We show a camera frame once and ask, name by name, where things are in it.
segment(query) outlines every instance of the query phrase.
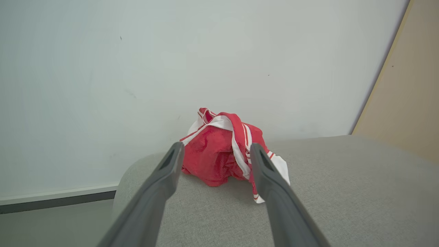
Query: red and white jacket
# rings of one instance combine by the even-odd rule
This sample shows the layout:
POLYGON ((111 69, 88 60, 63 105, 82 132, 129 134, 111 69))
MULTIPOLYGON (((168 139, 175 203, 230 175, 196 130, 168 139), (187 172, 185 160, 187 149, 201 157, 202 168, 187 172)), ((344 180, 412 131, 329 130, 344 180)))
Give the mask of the red and white jacket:
POLYGON ((180 141, 184 144, 181 170, 199 177, 209 186, 220 186, 230 176, 248 180, 253 185, 253 199, 256 203, 263 203, 252 173, 250 145, 253 142, 265 149, 282 178, 290 184, 287 163, 268 150, 260 129, 241 122, 236 114, 214 114, 207 108, 200 108, 188 136, 180 141))

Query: white wall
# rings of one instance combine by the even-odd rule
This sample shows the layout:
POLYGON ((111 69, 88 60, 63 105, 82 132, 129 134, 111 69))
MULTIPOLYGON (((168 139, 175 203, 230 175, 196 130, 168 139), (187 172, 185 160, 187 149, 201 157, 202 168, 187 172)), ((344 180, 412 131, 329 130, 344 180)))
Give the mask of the white wall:
POLYGON ((199 107, 348 134, 406 0, 2 0, 0 197, 117 183, 199 107))

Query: wooden panel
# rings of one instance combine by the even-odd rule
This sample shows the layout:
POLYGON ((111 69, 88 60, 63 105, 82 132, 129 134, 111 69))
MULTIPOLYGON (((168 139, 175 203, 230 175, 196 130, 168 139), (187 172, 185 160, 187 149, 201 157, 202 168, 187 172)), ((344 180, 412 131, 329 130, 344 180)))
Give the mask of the wooden panel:
POLYGON ((438 0, 411 0, 353 135, 439 163, 438 0))

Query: gray couch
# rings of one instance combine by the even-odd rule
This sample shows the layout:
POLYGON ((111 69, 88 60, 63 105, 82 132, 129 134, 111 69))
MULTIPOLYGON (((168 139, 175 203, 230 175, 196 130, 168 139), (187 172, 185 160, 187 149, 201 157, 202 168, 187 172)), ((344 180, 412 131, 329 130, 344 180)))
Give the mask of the gray couch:
MULTIPOLYGON (((291 187, 332 246, 439 246, 439 165, 356 136, 267 146, 287 161, 291 187)), ((126 171, 113 218, 163 156, 147 156, 126 171)), ((273 246, 273 237, 250 183, 229 178, 208 187, 182 173, 157 246, 273 246)))

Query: wall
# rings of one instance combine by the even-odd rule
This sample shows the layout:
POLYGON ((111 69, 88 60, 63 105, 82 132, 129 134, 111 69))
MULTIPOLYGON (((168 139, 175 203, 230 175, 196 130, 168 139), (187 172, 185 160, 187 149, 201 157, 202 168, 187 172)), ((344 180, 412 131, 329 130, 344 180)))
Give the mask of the wall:
POLYGON ((348 134, 405 0, 3 0, 0 197, 117 183, 199 107, 348 134))
POLYGON ((439 1, 409 6, 353 134, 439 163, 439 1))

